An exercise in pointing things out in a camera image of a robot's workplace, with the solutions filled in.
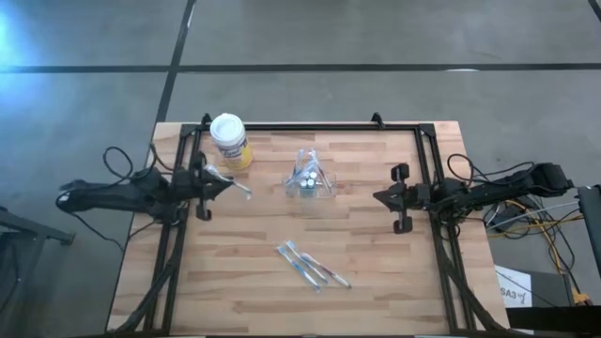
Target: yellow label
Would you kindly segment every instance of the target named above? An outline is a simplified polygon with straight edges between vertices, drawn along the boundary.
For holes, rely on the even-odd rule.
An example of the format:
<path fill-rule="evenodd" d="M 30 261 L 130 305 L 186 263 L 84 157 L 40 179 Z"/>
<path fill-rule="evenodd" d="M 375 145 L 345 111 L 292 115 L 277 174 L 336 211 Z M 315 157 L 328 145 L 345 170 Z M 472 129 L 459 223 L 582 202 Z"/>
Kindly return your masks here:
<path fill-rule="evenodd" d="M 240 147 L 239 156 L 235 158 L 223 158 L 225 160 L 225 165 L 233 170 L 244 169 L 253 161 L 253 151 L 251 150 L 251 145 L 247 142 L 244 146 Z"/>

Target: wooden table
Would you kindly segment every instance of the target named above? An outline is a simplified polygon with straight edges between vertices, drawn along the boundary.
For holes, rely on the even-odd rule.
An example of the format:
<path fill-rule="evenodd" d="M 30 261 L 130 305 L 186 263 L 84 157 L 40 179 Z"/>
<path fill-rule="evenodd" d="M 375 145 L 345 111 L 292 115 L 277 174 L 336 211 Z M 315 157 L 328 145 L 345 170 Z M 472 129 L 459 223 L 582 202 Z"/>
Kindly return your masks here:
<path fill-rule="evenodd" d="M 168 165 L 176 155 L 180 125 L 161 123 L 155 130 L 154 143 Z M 465 153 L 457 122 L 435 125 L 443 162 L 452 153 Z M 254 150 L 250 168 L 235 173 L 222 166 L 220 170 L 251 187 L 254 196 L 246 201 L 241 191 L 230 188 L 208 203 L 212 221 L 189 218 L 172 334 L 447 332 L 426 213 L 410 212 L 413 231 L 395 235 L 396 215 L 372 197 L 392 184 L 390 169 L 399 162 L 409 164 L 408 184 L 421 181 L 411 133 L 251 131 L 248 138 Z M 336 174 L 335 198 L 285 197 L 282 179 L 302 147 L 318 150 L 325 170 Z M 201 148 L 209 162 L 220 162 L 207 132 Z M 466 163 L 454 164 L 459 175 L 469 174 Z M 136 215 L 131 231 L 149 221 L 146 215 Z M 474 221 L 461 226 L 459 242 L 469 285 L 495 319 L 507 326 L 485 230 Z M 128 244 L 109 328 L 121 324 L 147 292 L 159 237 L 157 225 Z M 321 293 L 313 292 L 275 252 L 289 239 L 344 276 L 352 289 L 331 282 Z M 462 322 L 456 292 L 454 299 Z"/>

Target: gray floor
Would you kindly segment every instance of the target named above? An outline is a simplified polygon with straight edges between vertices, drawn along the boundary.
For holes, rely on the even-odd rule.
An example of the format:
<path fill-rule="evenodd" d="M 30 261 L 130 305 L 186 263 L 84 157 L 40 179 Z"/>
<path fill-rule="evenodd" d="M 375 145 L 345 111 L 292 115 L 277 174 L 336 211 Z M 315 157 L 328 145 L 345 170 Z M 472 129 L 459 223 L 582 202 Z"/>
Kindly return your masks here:
<path fill-rule="evenodd" d="M 0 0 L 0 66 L 167 65 L 185 0 Z M 601 23 L 574 0 L 204 0 L 182 64 L 601 62 Z M 112 181 L 101 154 L 121 146 L 141 168 L 165 82 L 157 74 L 0 74 L 0 205 L 76 231 L 49 244 L 24 336 L 101 332 L 121 255 L 55 209 L 76 177 Z M 248 121 L 459 120 L 487 171 L 560 163 L 599 182 L 599 71 L 180 74 L 168 121 L 230 112 Z M 570 201 L 572 195 L 548 201 Z M 123 241 L 131 215 L 85 218 Z M 601 301 L 583 223 L 565 233 L 580 286 Z M 491 240 L 498 264 L 553 271 L 542 238 Z"/>

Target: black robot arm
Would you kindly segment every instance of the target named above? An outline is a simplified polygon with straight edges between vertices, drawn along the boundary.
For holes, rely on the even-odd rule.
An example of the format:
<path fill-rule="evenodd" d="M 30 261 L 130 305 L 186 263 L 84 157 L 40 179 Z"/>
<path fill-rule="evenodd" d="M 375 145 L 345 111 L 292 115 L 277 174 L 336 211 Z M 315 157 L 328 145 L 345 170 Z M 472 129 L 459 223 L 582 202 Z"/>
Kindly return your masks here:
<path fill-rule="evenodd" d="M 468 187 L 464 181 L 445 178 L 428 188 L 425 184 L 408 187 L 408 165 L 395 166 L 392 170 L 396 181 L 388 190 L 375 192 L 374 197 L 390 211 L 399 212 L 399 221 L 394 223 L 394 232 L 410 231 L 411 218 L 407 209 L 428 210 L 444 223 L 461 222 L 470 212 L 508 199 L 528 194 L 542 197 L 561 196 L 574 188 L 565 177 L 562 168 L 553 163 L 539 163 L 527 170 L 517 171 L 510 176 Z"/>
<path fill-rule="evenodd" d="M 88 183 L 77 179 L 61 187 L 63 192 L 56 204 L 66 212 L 104 208 L 144 212 L 160 223 L 176 223 L 182 202 L 200 198 L 214 200 L 232 185 L 207 172 L 205 154 L 198 152 L 191 164 L 192 170 L 176 168 L 171 182 L 157 168 L 144 169 L 133 174 L 124 184 Z M 197 217 L 210 219 L 210 213 L 197 209 Z"/>

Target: white paper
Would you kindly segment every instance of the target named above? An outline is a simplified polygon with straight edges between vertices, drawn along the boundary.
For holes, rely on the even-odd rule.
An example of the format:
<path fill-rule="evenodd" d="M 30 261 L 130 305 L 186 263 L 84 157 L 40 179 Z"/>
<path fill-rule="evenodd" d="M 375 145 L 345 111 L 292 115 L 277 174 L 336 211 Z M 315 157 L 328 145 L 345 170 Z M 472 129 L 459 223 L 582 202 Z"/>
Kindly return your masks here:
<path fill-rule="evenodd" d="M 499 266 L 495 266 L 495 270 L 505 307 L 532 307 L 532 293 L 529 291 L 532 290 L 531 276 L 528 273 Z"/>

